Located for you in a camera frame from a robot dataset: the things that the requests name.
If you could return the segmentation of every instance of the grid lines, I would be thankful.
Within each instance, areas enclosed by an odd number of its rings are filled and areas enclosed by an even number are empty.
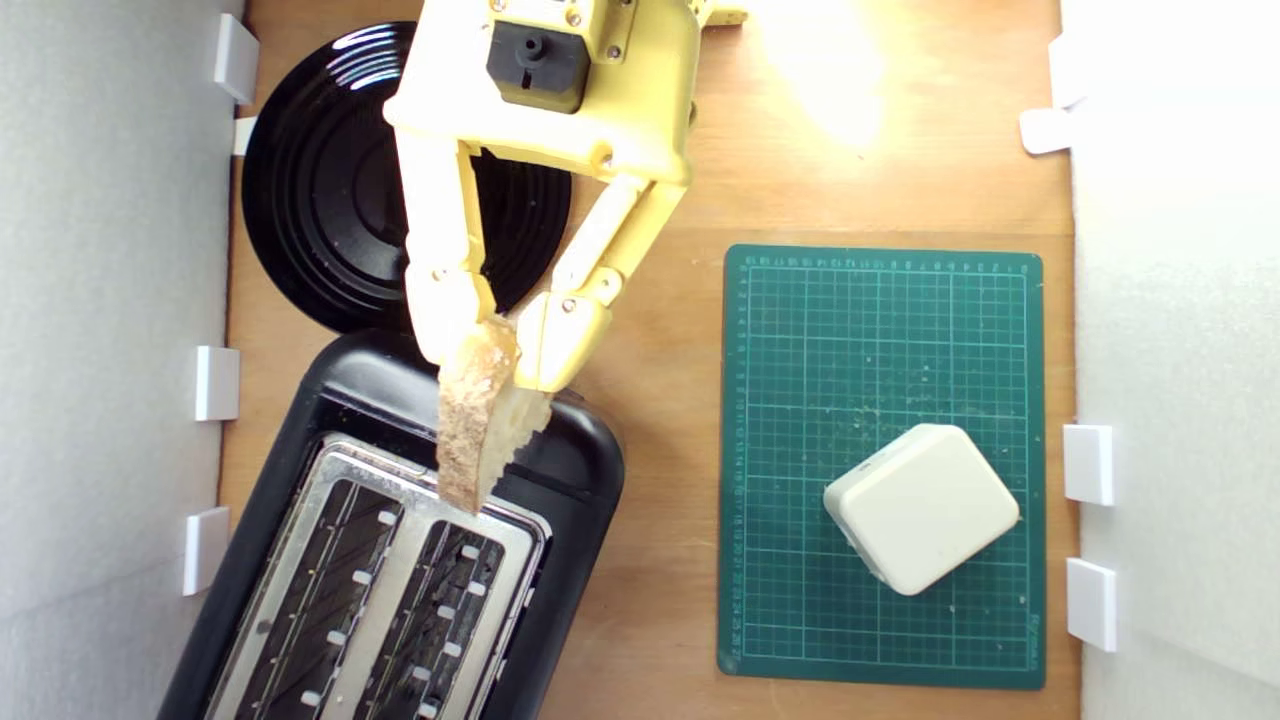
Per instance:
[[[721,667],[1043,683],[1041,266],[1020,254],[736,246],[726,261]],[[918,423],[963,427],[1018,525],[915,597],[870,575],[823,488]]]

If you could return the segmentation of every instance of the bread crust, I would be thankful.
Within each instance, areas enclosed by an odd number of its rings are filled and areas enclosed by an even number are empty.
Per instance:
[[[506,319],[479,323],[439,372],[440,497],[479,512],[521,447],[550,420],[550,396],[513,383],[520,346]]]

